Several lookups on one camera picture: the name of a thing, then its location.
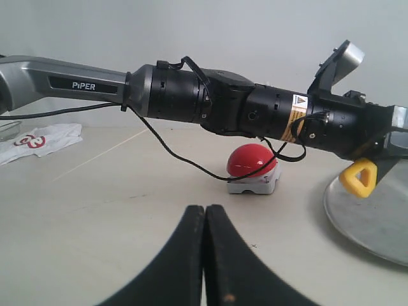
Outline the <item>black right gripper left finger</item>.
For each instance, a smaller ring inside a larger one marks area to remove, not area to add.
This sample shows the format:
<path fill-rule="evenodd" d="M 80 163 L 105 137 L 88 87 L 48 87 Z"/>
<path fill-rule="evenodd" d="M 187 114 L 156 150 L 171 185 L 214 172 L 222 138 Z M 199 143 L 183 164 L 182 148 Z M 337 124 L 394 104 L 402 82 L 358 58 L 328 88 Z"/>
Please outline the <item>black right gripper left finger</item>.
<path fill-rule="evenodd" d="M 200 305 L 204 208 L 189 205 L 156 257 L 102 305 Z"/>

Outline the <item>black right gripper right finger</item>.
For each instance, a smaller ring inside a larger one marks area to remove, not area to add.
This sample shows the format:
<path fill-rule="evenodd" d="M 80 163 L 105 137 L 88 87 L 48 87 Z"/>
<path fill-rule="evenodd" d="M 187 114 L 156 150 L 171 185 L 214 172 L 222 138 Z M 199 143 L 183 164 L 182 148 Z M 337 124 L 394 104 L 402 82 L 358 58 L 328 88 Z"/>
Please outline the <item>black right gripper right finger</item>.
<path fill-rule="evenodd" d="M 206 208 L 203 251 L 207 305 L 314 305 L 251 251 L 220 205 Z"/>

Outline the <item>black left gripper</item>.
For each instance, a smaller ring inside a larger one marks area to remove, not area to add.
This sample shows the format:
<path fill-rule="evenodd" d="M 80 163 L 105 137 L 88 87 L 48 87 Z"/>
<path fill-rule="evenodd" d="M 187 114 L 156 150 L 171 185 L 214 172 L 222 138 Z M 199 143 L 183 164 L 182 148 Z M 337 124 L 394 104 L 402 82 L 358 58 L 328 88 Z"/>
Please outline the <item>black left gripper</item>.
<path fill-rule="evenodd" d="M 291 125 L 295 142 L 342 159 L 367 158 L 377 166 L 377 182 L 407 160 L 407 130 L 391 130 L 393 106 L 365 102 L 357 93 L 312 94 L 306 116 Z"/>

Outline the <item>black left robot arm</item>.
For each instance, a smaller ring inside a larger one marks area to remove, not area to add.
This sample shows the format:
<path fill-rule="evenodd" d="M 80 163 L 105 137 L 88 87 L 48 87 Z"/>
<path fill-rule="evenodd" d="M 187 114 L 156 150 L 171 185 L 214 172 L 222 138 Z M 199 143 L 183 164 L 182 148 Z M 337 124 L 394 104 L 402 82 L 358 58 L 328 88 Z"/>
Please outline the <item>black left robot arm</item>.
<path fill-rule="evenodd" d="M 203 69 L 185 57 L 122 73 L 44 57 L 1 58 L 1 111 L 43 98 L 104 101 L 143 118 L 199 124 L 222 136 L 273 138 L 367 159 L 381 179 L 407 158 L 407 109 L 366 102 L 360 92 L 330 92 L 325 69 L 307 93 Z"/>

